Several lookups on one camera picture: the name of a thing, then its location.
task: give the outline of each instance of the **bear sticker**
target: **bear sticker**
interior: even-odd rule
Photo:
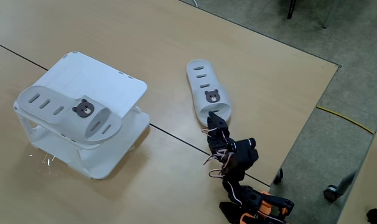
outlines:
[[[219,91],[205,91],[205,95],[207,96],[207,101],[209,103],[216,103],[220,100]]]
[[[95,110],[93,104],[89,103],[87,100],[82,99],[81,103],[78,106],[74,106],[72,111],[76,112],[81,118],[87,118]]]

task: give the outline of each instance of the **hole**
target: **hole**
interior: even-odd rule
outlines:
[[[197,70],[201,70],[201,69],[203,69],[203,66],[200,66],[200,67],[194,68],[195,71],[197,71]]]
[[[35,96],[33,96],[33,97],[28,101],[28,103],[32,103],[32,102],[34,102],[39,96],[40,96],[39,93],[35,94]]]
[[[104,129],[104,131],[102,132],[102,134],[104,134],[105,132],[107,132],[108,131],[108,129],[111,127],[111,125],[109,124],[108,126],[107,126],[107,128],[106,129]]]
[[[53,112],[53,115],[58,115],[64,109],[64,106],[59,107],[57,110]]]
[[[42,108],[44,108],[46,105],[48,105],[50,103],[50,99],[47,99],[46,101],[45,101],[45,103],[43,103],[40,107],[39,107],[39,109],[42,109]]]
[[[90,129],[90,131],[93,131],[94,129],[97,128],[97,126],[99,126],[100,124],[100,121],[97,121],[97,123],[95,125],[93,125],[93,127]]]

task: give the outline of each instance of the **white plastic piece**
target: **white plastic piece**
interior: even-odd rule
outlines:
[[[136,106],[146,89],[140,80],[71,52],[19,95],[14,110],[34,147],[102,179],[150,123]],[[80,103],[94,109],[79,115],[73,108]]]
[[[93,105],[90,115],[79,117],[72,108],[84,100]],[[38,124],[82,144],[99,144],[113,137],[121,128],[122,119],[102,104],[83,96],[71,99],[44,86],[24,90],[17,102]]]
[[[211,64],[206,60],[191,61],[187,65],[187,78],[193,94],[195,113],[200,122],[207,126],[210,111],[225,121],[229,120],[231,104]]]

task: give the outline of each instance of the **black line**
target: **black line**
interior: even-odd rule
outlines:
[[[256,179],[255,177],[253,177],[253,176],[251,176],[251,175],[249,175],[249,174],[247,174],[247,173],[245,173],[245,175],[247,175],[248,177],[250,177],[250,178],[252,178],[252,179],[254,179],[254,180],[257,180],[258,182],[260,182],[260,183],[262,183],[262,184],[264,184],[264,185],[270,187],[270,185],[266,184],[266,183],[263,182],[262,180],[258,180],[258,179]]]
[[[4,49],[6,49],[6,50],[8,50],[8,51],[10,51],[10,52],[12,52],[12,53],[14,53],[14,54],[17,55],[17,56],[20,56],[20,57],[26,59],[27,61],[33,63],[34,65],[36,65],[36,66],[38,66],[38,67],[40,67],[40,68],[43,68],[43,69],[46,70],[46,71],[49,71],[49,69],[47,69],[47,68],[45,68],[45,67],[43,67],[43,66],[40,66],[39,64],[37,64],[37,63],[35,63],[35,62],[29,60],[28,58],[26,58],[26,57],[24,57],[24,56],[22,56],[22,55],[20,55],[20,54],[18,54],[18,53],[16,53],[16,52],[10,50],[9,48],[7,48],[7,47],[5,47],[5,46],[3,46],[3,45],[1,45],[1,44],[0,44],[0,47],[2,47],[2,48],[4,48]],[[159,127],[157,127],[157,126],[155,126],[155,125],[153,125],[153,124],[151,124],[151,123],[150,123],[150,125],[153,126],[153,127],[155,127],[156,129],[158,129],[159,131],[162,131],[163,133],[166,133],[166,134],[168,134],[169,136],[172,136],[173,138],[176,138],[177,140],[179,140],[179,141],[181,141],[181,142],[184,142],[184,143],[188,144],[189,146],[193,147],[194,149],[196,149],[196,150],[198,150],[198,151],[200,151],[200,152],[202,152],[202,153],[204,153],[204,154],[210,156],[209,153],[205,152],[205,151],[202,150],[202,149],[199,149],[198,147],[195,147],[194,145],[188,143],[187,141],[184,141],[183,139],[178,138],[178,137],[174,136],[173,134],[168,133],[167,131],[164,131],[163,129],[161,129],[161,128],[159,128]],[[260,182],[260,183],[262,183],[262,184],[264,184],[264,185],[266,185],[266,186],[268,186],[268,187],[270,187],[270,185],[265,184],[263,181],[258,180],[258,179],[254,178],[254,177],[251,176],[251,175],[248,175],[248,174],[245,174],[245,175],[247,175],[248,177],[250,177],[250,178],[252,178],[252,179],[254,179],[254,180],[256,180],[256,181],[258,181],[258,182]]]
[[[192,7],[196,8],[196,9],[201,10],[201,11],[204,11],[204,12],[206,12],[206,13],[209,13],[209,14],[211,14],[211,15],[214,15],[214,16],[216,16],[216,17],[219,17],[220,19],[223,19],[223,20],[226,20],[226,21],[228,21],[228,22],[234,23],[234,24],[236,24],[236,25],[238,25],[238,26],[240,26],[240,27],[242,27],[242,28],[248,29],[248,30],[250,30],[250,31],[252,31],[252,32],[255,32],[255,33],[257,33],[257,34],[260,34],[260,35],[262,35],[262,36],[265,36],[265,37],[267,37],[267,38],[270,38],[270,39],[272,39],[272,40],[275,40],[275,41],[277,41],[277,42],[279,42],[279,43],[282,43],[282,44],[285,44],[285,45],[290,46],[290,47],[292,47],[292,48],[295,48],[296,50],[300,50],[301,52],[305,52],[305,53],[307,53],[307,54],[309,54],[309,55],[313,55],[314,57],[317,57],[317,58],[322,59],[322,60],[324,60],[324,61],[328,61],[328,62],[330,62],[330,63],[332,63],[332,64],[334,64],[334,65],[339,65],[339,64],[337,64],[337,63],[335,63],[335,62],[331,62],[330,60],[327,60],[327,59],[325,59],[325,58],[322,58],[322,57],[319,57],[319,56],[314,55],[314,54],[312,54],[312,53],[309,53],[309,52],[307,52],[307,51],[305,51],[305,50],[299,49],[299,48],[294,47],[294,46],[292,46],[292,45],[290,45],[290,44],[284,43],[284,42],[282,42],[282,41],[280,41],[280,40],[277,40],[277,39],[275,39],[275,38],[273,38],[273,37],[270,37],[270,36],[268,36],[268,35],[266,35],[266,34],[262,34],[262,33],[258,32],[258,31],[256,31],[256,30],[252,30],[252,29],[250,29],[250,28],[248,28],[248,27],[245,27],[245,26],[243,26],[243,25],[241,25],[241,24],[238,24],[238,23],[236,23],[236,22],[233,22],[233,21],[230,21],[230,20],[225,19],[225,18],[223,18],[223,17],[220,17],[220,16],[218,16],[218,15],[212,13],[212,12],[208,12],[208,11],[206,11],[206,10],[204,10],[204,9],[199,8],[199,7],[195,7],[195,6],[191,5],[190,3],[183,2],[183,0],[179,0],[179,1],[182,2],[182,3],[184,3],[184,4],[188,4],[189,6],[192,6]]]
[[[6,49],[6,50],[8,50],[8,51],[10,51],[10,52],[12,52],[12,53],[14,53],[14,54],[17,55],[17,56],[20,56],[20,57],[26,59],[27,61],[33,63],[34,65],[36,65],[36,66],[38,66],[38,67],[40,67],[40,68],[43,68],[43,69],[46,70],[46,71],[49,71],[49,69],[47,69],[47,68],[45,68],[45,67],[43,67],[43,66],[40,66],[38,63],[35,63],[35,62],[29,60],[28,58],[26,58],[26,57],[24,57],[24,56],[22,56],[22,55],[20,55],[20,54],[17,54],[16,52],[10,50],[9,48],[7,48],[7,47],[5,47],[5,46],[3,46],[3,45],[1,45],[1,44],[0,44],[0,47],[2,47],[2,48],[4,48],[4,49]]]
[[[206,155],[210,156],[209,153],[205,152],[205,151],[202,150],[202,149],[199,149],[198,147],[193,146],[192,144],[188,143],[187,141],[184,141],[183,139],[178,138],[178,137],[174,136],[173,134],[168,133],[167,131],[162,130],[161,128],[158,128],[157,126],[155,126],[155,125],[153,125],[153,124],[150,124],[150,125],[153,126],[153,127],[155,127],[156,129],[158,129],[159,131],[162,131],[163,133],[166,133],[166,134],[172,136],[173,138],[176,138],[177,140],[182,141],[182,142],[188,144],[189,146],[193,147],[194,149],[196,149],[196,150],[198,150],[198,151],[200,151],[200,152],[202,152],[202,153],[205,153]]]
[[[155,127],[156,129],[158,129],[159,131],[162,131],[163,133],[166,133],[166,134],[168,134],[169,136],[171,136],[171,137],[173,137],[173,138],[176,138],[177,140],[182,141],[182,142],[188,144],[189,146],[193,147],[194,149],[196,149],[196,150],[198,150],[198,151],[200,151],[200,152],[202,152],[202,153],[204,153],[204,154],[210,156],[209,153],[205,152],[205,151],[202,150],[202,149],[199,149],[198,147],[193,146],[192,144],[188,143],[187,141],[184,141],[183,139],[178,138],[178,137],[174,136],[173,134],[168,133],[167,131],[165,131],[165,130],[163,130],[163,129],[161,129],[161,128],[159,128],[159,127],[153,125],[153,124],[150,124],[150,125],[153,126],[153,127]],[[249,175],[249,174],[245,174],[245,175],[247,175],[248,177],[250,177],[250,178],[252,178],[252,179],[254,179],[254,180],[256,180],[256,181],[258,181],[258,182],[260,182],[260,183],[262,183],[262,184],[264,184],[264,185],[266,185],[266,186],[268,186],[268,187],[270,187],[270,185],[264,183],[264,182],[261,181],[261,180],[256,179],[255,177],[253,177],[253,176],[251,176],[251,175]]]

